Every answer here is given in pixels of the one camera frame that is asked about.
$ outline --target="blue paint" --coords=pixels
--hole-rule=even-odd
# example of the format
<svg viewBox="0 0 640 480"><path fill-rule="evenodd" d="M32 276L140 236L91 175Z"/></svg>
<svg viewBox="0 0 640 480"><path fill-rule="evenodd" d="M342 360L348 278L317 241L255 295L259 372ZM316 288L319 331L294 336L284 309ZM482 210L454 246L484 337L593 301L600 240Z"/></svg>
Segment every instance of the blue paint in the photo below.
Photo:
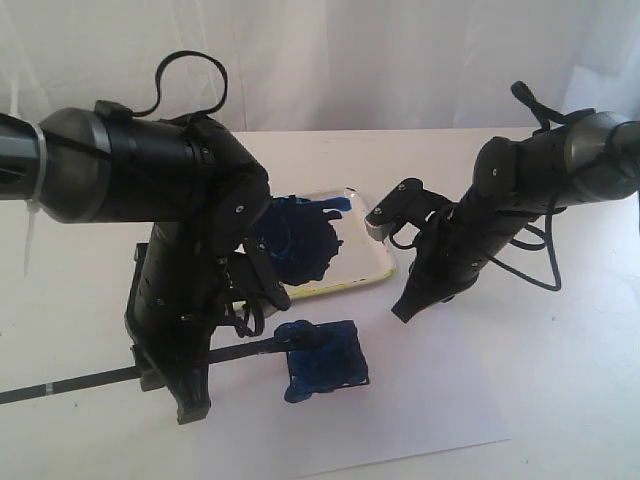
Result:
<svg viewBox="0 0 640 480"><path fill-rule="evenodd" d="M290 385L284 399L289 403L369 383L369 367L352 320L321 325L298 320L280 325L274 338L299 349L287 353Z"/></svg>
<svg viewBox="0 0 640 480"><path fill-rule="evenodd" d="M276 275L288 285L322 280L331 259L338 254L332 220L351 210L351 200L334 197L309 200L295 195L274 198L254 225L250 236L269 252Z"/></svg>

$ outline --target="white curtain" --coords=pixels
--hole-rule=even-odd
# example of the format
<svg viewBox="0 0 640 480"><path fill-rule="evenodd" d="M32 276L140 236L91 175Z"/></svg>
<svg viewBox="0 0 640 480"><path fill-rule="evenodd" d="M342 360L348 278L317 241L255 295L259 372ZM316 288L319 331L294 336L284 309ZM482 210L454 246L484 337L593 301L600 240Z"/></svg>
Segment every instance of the white curtain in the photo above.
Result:
<svg viewBox="0 0 640 480"><path fill-rule="evenodd" d="M233 130L533 125L524 80L555 108L636 118L637 0L0 0L0 111L24 118L155 99L179 49L220 59ZM179 60L160 117L216 101L204 61Z"/></svg>

